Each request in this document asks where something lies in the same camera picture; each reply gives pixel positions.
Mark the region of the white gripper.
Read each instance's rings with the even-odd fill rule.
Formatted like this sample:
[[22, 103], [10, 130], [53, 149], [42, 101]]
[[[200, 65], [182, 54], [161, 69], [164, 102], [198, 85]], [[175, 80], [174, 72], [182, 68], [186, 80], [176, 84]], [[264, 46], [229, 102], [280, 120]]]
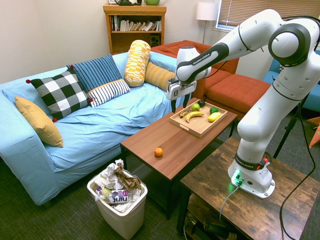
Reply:
[[176, 112], [176, 99], [184, 96], [183, 108], [186, 108], [190, 99], [190, 94], [196, 90], [197, 82], [193, 81], [187, 85], [182, 85], [182, 82], [174, 78], [168, 80], [166, 97], [171, 102], [172, 113]]

